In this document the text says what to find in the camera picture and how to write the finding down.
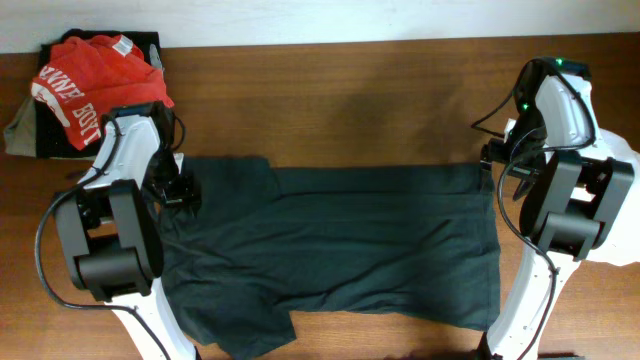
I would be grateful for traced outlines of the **dark green t-shirt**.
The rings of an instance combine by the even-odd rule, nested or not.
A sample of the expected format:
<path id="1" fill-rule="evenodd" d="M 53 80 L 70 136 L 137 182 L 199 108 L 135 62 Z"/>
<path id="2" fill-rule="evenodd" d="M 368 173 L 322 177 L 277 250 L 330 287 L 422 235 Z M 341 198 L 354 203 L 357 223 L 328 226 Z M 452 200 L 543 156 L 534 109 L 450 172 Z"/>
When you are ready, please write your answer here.
<path id="1" fill-rule="evenodd" d="M 493 183 L 477 164 L 274 168 L 189 158 L 197 211 L 164 209 L 162 283 L 181 329 L 236 359 L 293 342 L 294 311 L 485 331 L 500 311 Z"/>

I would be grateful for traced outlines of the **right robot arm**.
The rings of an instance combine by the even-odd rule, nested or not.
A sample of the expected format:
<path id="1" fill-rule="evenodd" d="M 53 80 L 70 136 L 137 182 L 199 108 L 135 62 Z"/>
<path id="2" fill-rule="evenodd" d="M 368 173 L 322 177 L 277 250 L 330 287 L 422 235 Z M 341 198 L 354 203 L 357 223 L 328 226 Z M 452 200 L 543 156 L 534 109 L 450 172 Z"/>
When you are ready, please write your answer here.
<path id="1" fill-rule="evenodd" d="M 518 116 L 483 146 L 481 164 L 503 165 L 500 214 L 523 242 L 504 309 L 482 335 L 480 359 L 535 359 L 568 279 L 584 262 L 639 260 L 639 154 L 599 127 L 589 67 L 537 57 L 508 99 Z"/>

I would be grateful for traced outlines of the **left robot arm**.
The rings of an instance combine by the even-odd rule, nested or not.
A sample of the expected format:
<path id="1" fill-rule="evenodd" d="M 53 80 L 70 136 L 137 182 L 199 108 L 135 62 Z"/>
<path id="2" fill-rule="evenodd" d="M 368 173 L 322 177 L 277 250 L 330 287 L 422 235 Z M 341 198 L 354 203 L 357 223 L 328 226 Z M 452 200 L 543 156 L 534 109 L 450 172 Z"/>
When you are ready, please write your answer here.
<path id="1" fill-rule="evenodd" d="M 78 305 L 45 290 L 66 308 L 114 313 L 144 359 L 197 359 L 165 295 L 156 223 L 162 209 L 200 207 L 178 150 L 186 128 L 161 101 L 115 108 L 101 124 L 91 167 L 44 215 L 55 221 L 72 284 L 94 301 Z"/>

